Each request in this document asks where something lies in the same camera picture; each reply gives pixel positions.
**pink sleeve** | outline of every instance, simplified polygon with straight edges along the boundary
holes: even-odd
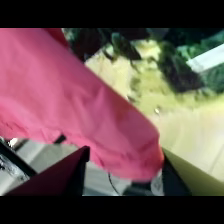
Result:
[[[91,147],[112,174],[150,180],[162,167],[156,128],[44,29],[0,29],[0,136]]]

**pink jacket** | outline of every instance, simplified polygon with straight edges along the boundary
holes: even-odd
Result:
[[[163,164],[156,128],[66,45],[59,29],[0,29],[0,136],[64,134],[113,175],[150,180]]]

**pink fabric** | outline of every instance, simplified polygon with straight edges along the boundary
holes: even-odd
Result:
[[[52,143],[63,133],[132,180],[162,167],[156,128],[46,30],[1,28],[0,49],[0,136]]]

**cable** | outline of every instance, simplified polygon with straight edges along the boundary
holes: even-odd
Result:
[[[110,173],[108,173],[108,178],[109,178],[110,184],[111,184],[112,188],[114,189],[114,191],[117,193],[118,196],[121,196],[120,193],[117,191],[117,189],[114,187],[114,185],[112,183]]]

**black cable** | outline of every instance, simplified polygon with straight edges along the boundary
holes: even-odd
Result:
[[[112,188],[114,189],[114,191],[117,193],[118,196],[121,196],[120,193],[117,191],[117,189],[114,187],[114,185],[112,183],[110,173],[108,173],[108,178],[109,178],[110,184],[111,184]]]

